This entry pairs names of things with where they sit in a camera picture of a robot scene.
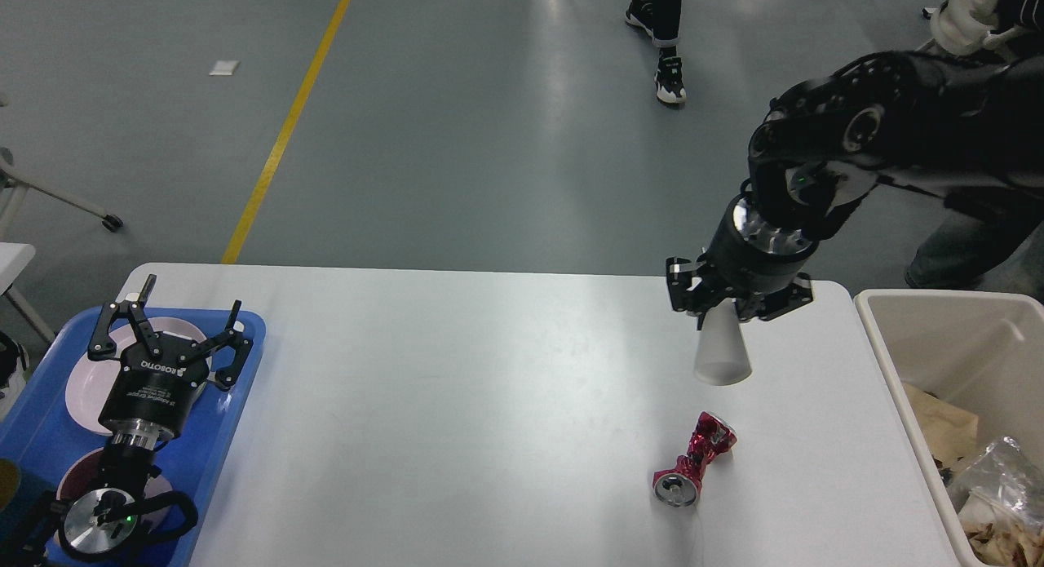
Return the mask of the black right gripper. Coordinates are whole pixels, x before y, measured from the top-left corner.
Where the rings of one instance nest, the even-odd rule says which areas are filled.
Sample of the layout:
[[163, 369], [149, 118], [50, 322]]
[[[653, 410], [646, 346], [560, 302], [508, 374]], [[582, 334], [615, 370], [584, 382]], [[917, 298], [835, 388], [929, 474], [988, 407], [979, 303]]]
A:
[[802, 230], [769, 225], [748, 197], [734, 197], [705, 254], [665, 259], [671, 309], [695, 318], [702, 330], [727, 292], [737, 297], [741, 323], [783, 317], [814, 300], [812, 277], [800, 273], [814, 252], [816, 241]]

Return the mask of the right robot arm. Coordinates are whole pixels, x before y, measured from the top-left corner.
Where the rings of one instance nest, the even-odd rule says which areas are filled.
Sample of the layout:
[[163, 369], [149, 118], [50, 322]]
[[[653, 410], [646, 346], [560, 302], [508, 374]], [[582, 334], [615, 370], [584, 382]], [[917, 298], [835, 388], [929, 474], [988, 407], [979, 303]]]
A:
[[878, 51], [769, 102], [748, 178], [697, 259], [669, 258], [672, 309], [739, 321], [812, 302], [803, 268], [887, 185], [984, 222], [1042, 213], [1042, 57], [1002, 63]]

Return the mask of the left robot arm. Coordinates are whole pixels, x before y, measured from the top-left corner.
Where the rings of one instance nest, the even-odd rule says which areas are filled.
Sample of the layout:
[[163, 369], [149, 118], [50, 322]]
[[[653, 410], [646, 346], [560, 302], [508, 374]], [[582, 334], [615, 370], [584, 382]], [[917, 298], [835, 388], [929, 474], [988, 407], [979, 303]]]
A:
[[245, 409], [265, 323], [150, 309], [72, 318], [2, 422], [4, 566], [184, 566]]

